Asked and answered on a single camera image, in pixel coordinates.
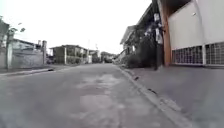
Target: wall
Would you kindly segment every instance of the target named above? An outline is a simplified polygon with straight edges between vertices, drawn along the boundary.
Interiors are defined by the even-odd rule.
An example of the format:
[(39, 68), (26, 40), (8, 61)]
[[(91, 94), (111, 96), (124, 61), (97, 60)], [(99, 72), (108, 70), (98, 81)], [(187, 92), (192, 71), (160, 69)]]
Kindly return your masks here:
[(32, 50), (13, 50), (12, 68), (35, 68), (42, 66), (42, 52)]
[(6, 65), (5, 65), (5, 57), (6, 57), (6, 55), (5, 55), (5, 52), (1, 52), (0, 51), (0, 68), (5, 68), (6, 67)]
[(224, 0), (198, 0), (207, 43), (224, 42)]
[(202, 45), (200, 22), (193, 2), (189, 2), (169, 18), (171, 49)]

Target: metal grate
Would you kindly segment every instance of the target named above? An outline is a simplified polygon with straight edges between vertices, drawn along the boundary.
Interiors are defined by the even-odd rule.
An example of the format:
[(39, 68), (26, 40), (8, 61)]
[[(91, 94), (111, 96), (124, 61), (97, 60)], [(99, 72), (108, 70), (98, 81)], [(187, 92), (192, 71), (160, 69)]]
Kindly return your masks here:
[(224, 64), (224, 42), (208, 44), (205, 47), (207, 64)]
[(195, 46), (172, 51), (174, 64), (202, 64), (202, 46)]

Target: sidewalk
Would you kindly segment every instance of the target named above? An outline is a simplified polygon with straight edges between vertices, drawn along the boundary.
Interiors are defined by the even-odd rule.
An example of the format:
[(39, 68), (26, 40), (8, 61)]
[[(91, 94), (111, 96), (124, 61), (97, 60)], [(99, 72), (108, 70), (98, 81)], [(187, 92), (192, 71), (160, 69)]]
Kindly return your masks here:
[(10, 70), (0, 69), (0, 77), (15, 76), (15, 75), (27, 75), (27, 74), (62, 70), (62, 69), (69, 68), (69, 67), (73, 67), (73, 65), (46, 65), (44, 67), (38, 67), (38, 68), (10, 69)]
[(203, 128), (224, 126), (224, 70), (169, 67), (132, 69), (136, 80), (180, 106), (180, 112)]

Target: asphalt road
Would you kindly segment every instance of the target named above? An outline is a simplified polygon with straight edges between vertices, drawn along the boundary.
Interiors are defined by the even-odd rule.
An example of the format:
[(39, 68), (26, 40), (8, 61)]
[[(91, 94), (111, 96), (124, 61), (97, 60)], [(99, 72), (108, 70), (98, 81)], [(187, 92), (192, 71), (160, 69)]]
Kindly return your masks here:
[(176, 128), (114, 65), (0, 78), (0, 128)]

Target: sky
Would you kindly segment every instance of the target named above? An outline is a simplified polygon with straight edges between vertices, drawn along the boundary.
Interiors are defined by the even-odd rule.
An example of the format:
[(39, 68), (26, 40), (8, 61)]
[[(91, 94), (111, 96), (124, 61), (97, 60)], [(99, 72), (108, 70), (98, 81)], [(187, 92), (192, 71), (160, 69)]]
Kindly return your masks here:
[(127, 26), (135, 25), (151, 0), (0, 0), (0, 16), (16, 38), (48, 48), (65, 44), (118, 54)]

